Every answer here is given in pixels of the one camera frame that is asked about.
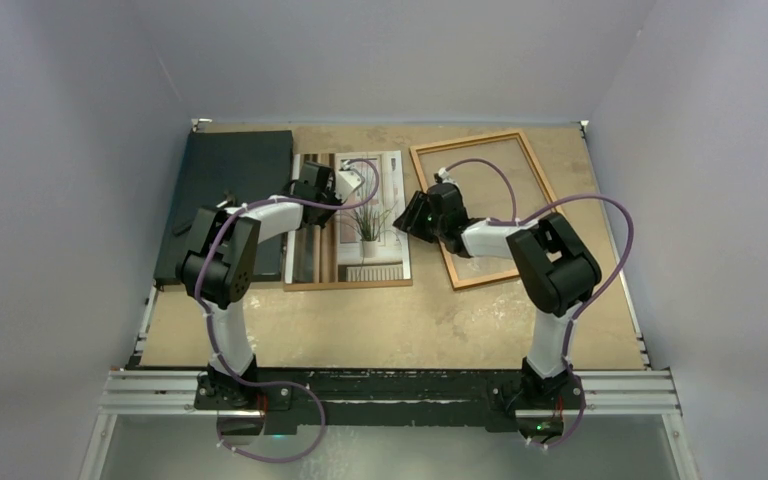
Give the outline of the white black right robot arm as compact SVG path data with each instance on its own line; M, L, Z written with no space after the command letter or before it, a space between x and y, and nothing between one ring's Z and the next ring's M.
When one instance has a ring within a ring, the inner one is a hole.
M521 367L521 392L536 407L556 399L570 380L569 350L577 309L602 280L598 262L568 220L549 213L526 224L471 217L460 189L440 183L417 191L393 226L462 258L514 262L537 313Z

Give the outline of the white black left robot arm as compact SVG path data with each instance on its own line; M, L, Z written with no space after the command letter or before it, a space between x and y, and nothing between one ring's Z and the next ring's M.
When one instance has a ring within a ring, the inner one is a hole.
M211 357L199 398L232 408L260 394L255 354L246 340L242 300L253 281L258 247L303 227L324 226L363 185L353 169L312 161L278 193L232 207L204 207L192 222L176 275L205 318Z

